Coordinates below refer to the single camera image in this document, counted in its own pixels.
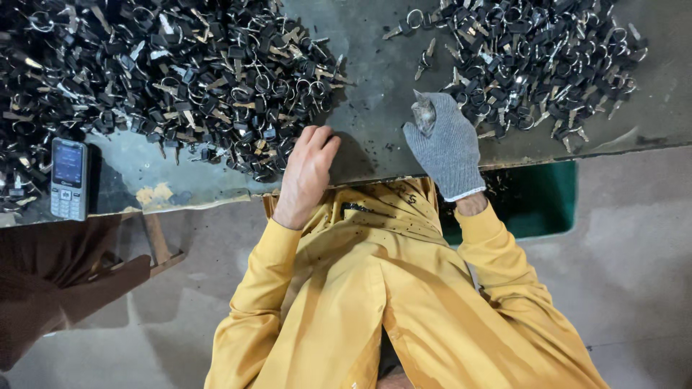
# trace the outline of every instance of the phone keypad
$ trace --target phone keypad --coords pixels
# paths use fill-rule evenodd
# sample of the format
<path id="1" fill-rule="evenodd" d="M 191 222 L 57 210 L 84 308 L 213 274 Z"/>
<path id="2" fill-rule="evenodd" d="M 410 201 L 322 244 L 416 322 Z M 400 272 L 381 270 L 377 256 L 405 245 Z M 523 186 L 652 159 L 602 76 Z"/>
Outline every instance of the phone keypad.
<path id="1" fill-rule="evenodd" d="M 81 200 L 79 193 L 53 188 L 51 190 L 51 213 L 65 219 L 80 220 L 83 218 L 80 215 Z"/>

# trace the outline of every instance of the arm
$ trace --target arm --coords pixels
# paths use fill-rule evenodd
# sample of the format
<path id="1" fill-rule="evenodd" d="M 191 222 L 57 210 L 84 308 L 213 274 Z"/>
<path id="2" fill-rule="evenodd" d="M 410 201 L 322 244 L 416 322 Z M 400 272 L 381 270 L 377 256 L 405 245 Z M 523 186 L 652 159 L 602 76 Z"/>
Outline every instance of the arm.
<path id="1" fill-rule="evenodd" d="M 552 306 L 550 294 L 538 282 L 524 251 L 482 193 L 457 200 L 455 216 L 464 237 L 459 255 L 475 267 L 478 284 L 492 303 L 503 306 L 522 297 Z"/>
<path id="2" fill-rule="evenodd" d="M 455 216 L 464 237 L 459 254 L 475 266 L 489 302 L 517 333 L 551 354 L 554 361 L 594 372 L 576 330 L 555 309 L 524 251 L 482 194 L 485 185 L 478 172 L 475 128 L 450 95 L 423 93 L 417 97 L 419 101 L 412 107 L 417 124 L 405 125 L 406 141 L 445 200 L 457 202 Z M 434 107 L 432 124 L 422 120 L 430 118 L 424 99 Z"/>
<path id="3" fill-rule="evenodd" d="M 586 381 L 606 386 L 576 329 L 552 303 L 536 270 L 482 193 L 457 201 L 464 242 L 459 255 L 475 267 L 491 306 L 538 350 Z"/>
<path id="4" fill-rule="evenodd" d="M 248 258 L 248 270 L 230 301 L 231 313 L 214 334 L 206 389 L 250 385 L 279 336 L 281 304 L 302 228 L 327 188 L 340 145 L 331 134 L 329 127 L 305 127 L 295 144 L 274 216 Z"/>

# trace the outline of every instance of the person's left hand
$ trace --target person's left hand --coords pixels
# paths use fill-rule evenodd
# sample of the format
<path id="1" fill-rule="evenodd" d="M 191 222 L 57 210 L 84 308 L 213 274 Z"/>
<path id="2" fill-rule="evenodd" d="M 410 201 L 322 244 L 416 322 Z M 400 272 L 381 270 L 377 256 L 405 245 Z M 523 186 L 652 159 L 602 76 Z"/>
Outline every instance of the person's left hand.
<path id="1" fill-rule="evenodd" d="M 303 129 L 281 183 L 279 202 L 272 218 L 291 230 L 302 230 L 329 185 L 329 167 L 341 144 L 331 127 Z"/>

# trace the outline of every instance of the phone screen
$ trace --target phone screen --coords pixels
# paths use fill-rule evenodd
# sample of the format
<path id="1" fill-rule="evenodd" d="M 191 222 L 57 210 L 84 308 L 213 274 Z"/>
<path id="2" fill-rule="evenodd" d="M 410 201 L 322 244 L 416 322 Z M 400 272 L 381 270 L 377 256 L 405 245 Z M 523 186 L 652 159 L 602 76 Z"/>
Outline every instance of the phone screen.
<path id="1" fill-rule="evenodd" d="M 82 148 L 55 144 L 53 148 L 53 182 L 74 188 L 82 187 Z"/>

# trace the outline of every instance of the shirt cuff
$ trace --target shirt cuff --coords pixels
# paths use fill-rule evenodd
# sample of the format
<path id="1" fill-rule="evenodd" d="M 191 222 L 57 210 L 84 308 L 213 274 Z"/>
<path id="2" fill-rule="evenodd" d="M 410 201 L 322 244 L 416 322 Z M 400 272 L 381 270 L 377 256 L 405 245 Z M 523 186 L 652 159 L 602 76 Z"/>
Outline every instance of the shirt cuff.
<path id="1" fill-rule="evenodd" d="M 483 212 L 478 215 L 463 216 L 458 210 L 455 210 L 454 217 L 462 227 L 462 237 L 465 243 L 485 242 L 496 237 L 504 229 L 504 224 L 498 219 L 490 201 Z"/>
<path id="2" fill-rule="evenodd" d="M 268 265 L 293 264 L 301 235 L 301 230 L 291 230 L 270 218 L 255 247 L 255 256 Z"/>

